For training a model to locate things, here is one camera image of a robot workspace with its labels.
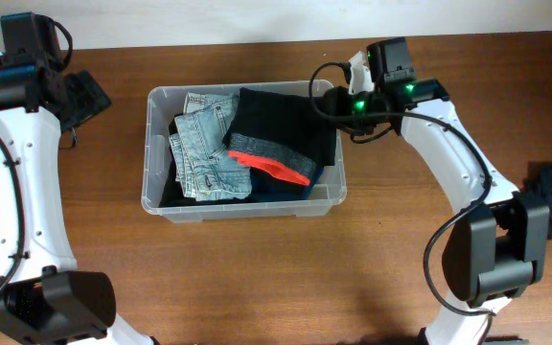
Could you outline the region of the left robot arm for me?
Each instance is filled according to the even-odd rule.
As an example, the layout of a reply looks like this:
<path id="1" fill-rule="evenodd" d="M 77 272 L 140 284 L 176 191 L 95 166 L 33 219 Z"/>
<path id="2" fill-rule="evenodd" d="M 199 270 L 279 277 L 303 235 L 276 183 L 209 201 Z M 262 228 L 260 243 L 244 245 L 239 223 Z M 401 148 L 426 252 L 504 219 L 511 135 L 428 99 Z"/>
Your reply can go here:
<path id="1" fill-rule="evenodd" d="M 60 23 L 33 12 L 0 23 L 0 333 L 21 344 L 150 344 L 118 314 L 108 276 L 79 270 L 64 225 L 60 137 L 110 99 L 88 72 L 67 72 Z"/>

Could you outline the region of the blue garment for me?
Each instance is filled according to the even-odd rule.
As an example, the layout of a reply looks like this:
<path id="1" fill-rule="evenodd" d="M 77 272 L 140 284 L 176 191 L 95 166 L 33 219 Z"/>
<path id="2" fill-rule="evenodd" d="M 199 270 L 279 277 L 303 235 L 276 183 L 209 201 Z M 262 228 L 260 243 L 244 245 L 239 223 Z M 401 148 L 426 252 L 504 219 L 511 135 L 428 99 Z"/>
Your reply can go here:
<path id="1" fill-rule="evenodd" d="M 247 197 L 252 202 L 284 202 L 306 200 L 313 186 L 318 182 L 324 168 L 317 169 L 310 179 L 310 185 L 304 186 L 274 178 L 267 172 L 251 168 L 250 181 L 252 192 Z"/>

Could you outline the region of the light blue jeans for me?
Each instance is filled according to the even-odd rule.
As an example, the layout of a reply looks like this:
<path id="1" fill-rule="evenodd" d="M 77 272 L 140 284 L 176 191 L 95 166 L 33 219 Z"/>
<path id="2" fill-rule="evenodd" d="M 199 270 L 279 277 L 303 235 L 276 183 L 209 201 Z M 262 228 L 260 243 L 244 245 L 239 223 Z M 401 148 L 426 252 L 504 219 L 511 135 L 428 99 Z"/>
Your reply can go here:
<path id="1" fill-rule="evenodd" d="M 238 107 L 235 94 L 186 95 L 173 118 L 169 141 L 182 194 L 196 201 L 244 199 L 252 191 L 250 170 L 231 158 L 223 144 Z"/>

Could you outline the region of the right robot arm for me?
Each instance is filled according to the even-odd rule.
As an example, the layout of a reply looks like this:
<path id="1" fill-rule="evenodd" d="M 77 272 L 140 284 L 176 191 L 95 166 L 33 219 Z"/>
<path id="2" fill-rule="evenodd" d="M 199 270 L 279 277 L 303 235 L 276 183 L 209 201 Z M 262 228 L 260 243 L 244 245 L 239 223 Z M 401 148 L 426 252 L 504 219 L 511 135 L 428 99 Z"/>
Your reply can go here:
<path id="1" fill-rule="evenodd" d="M 404 38 L 370 44 L 336 66 L 347 84 L 327 91 L 315 113 L 358 144 L 379 139 L 379 125 L 396 132 L 453 211 L 425 246 L 425 281 L 441 308 L 418 343 L 488 343 L 496 315 L 543 276 L 548 205 L 487 159 L 438 80 L 417 78 Z"/>

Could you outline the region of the black garment with red waistband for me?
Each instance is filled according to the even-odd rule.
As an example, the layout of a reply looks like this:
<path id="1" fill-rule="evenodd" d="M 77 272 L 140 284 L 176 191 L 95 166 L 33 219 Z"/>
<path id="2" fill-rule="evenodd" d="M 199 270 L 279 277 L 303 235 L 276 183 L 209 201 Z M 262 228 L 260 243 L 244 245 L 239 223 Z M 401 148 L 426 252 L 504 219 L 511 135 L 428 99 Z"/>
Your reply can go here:
<path id="1" fill-rule="evenodd" d="M 223 144 L 245 166 L 309 186 L 318 170 L 334 164 L 336 131 L 307 97 L 242 88 Z"/>

